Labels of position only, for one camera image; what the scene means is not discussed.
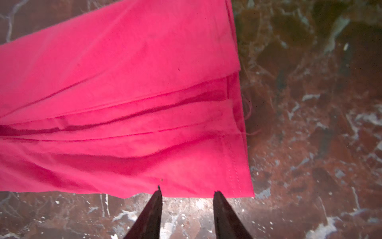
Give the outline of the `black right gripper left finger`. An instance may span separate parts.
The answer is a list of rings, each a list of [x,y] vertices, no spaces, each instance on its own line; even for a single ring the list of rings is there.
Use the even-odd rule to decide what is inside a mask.
[[[124,239],[159,239],[162,207],[162,192],[158,186]]]

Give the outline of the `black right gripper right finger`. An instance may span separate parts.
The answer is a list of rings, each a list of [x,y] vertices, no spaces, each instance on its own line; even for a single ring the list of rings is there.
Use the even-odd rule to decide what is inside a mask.
[[[253,239],[220,191],[214,193],[213,214],[217,239]]]

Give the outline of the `magenta t-shirt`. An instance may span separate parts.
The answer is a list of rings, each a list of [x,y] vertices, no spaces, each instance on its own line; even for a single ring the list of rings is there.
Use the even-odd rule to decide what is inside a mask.
[[[120,1],[1,46],[1,190],[254,196],[230,1]]]

